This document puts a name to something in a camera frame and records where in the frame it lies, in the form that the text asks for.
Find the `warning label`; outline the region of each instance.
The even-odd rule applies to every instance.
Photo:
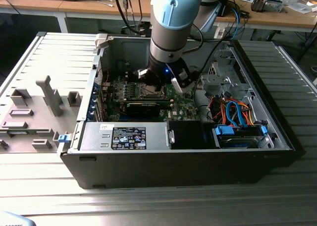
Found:
[[[114,150],[146,149],[145,127],[113,128],[111,148]]]

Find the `sticker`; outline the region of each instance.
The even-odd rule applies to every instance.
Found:
[[[100,125],[100,130],[112,130],[114,127],[114,124],[104,124],[102,123]]]
[[[112,143],[114,150],[144,150],[146,149],[146,131],[145,127],[113,127],[112,125]]]

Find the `motherboard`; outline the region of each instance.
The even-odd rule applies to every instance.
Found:
[[[179,94],[171,84],[155,90],[144,83],[121,81],[103,84],[106,121],[199,120],[190,91]]]

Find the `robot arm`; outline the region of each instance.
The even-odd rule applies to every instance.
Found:
[[[139,78],[157,89],[172,83],[177,92],[187,92],[197,78],[182,59],[187,37],[193,23],[209,31],[221,4],[218,0],[152,0],[152,4],[150,61]]]

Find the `blue latch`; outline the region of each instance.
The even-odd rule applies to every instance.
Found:
[[[71,134],[61,134],[58,137],[59,143],[69,143],[71,141]]]
[[[217,126],[215,131],[216,131],[216,135],[223,135],[223,134],[234,135],[234,130],[233,130],[233,127],[231,126],[220,125],[220,126]]]
[[[261,127],[261,130],[262,130],[262,133],[263,133],[264,135],[267,134],[267,128],[266,128],[265,126],[262,126],[262,127]]]

